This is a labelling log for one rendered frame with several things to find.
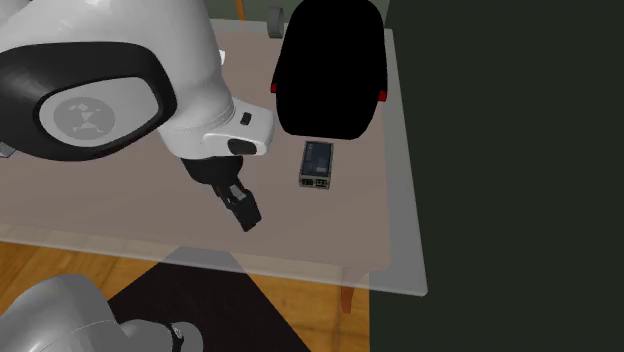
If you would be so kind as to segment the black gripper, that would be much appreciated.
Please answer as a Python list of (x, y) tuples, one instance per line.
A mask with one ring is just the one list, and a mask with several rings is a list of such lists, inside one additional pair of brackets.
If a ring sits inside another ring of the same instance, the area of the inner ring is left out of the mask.
[(243, 166), (242, 156), (182, 159), (182, 163), (193, 180), (213, 186), (215, 194), (232, 212), (244, 232), (262, 220), (253, 193), (243, 186), (238, 177)]

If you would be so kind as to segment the grey electronic box with ports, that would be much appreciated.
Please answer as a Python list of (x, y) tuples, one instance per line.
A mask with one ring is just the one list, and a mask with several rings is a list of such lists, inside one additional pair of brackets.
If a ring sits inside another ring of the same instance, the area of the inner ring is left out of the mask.
[(329, 142), (305, 142), (298, 181), (301, 187), (330, 188), (333, 150)]

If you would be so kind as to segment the pale table with wooden legs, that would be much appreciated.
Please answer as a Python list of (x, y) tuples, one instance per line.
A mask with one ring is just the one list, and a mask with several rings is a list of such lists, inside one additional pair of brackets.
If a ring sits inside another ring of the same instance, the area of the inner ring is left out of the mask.
[(303, 187), (305, 139), (277, 130), (240, 177), (261, 221), (243, 231), (151, 134), (104, 159), (0, 158), (0, 240), (423, 296), (427, 281), (394, 39), (388, 89), (358, 139), (336, 141), (330, 185)]

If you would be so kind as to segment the dark robot stand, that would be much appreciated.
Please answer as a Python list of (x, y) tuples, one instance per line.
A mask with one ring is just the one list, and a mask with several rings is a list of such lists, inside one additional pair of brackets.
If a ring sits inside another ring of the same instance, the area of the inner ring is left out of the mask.
[(223, 251), (180, 247), (108, 303), (130, 352), (311, 352)]

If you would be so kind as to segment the black rounded bulky object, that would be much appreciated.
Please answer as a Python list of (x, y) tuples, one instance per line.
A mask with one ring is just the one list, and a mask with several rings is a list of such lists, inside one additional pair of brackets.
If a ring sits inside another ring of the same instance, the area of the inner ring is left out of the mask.
[(384, 20), (370, 0), (302, 0), (270, 86), (295, 136), (354, 140), (388, 96)]

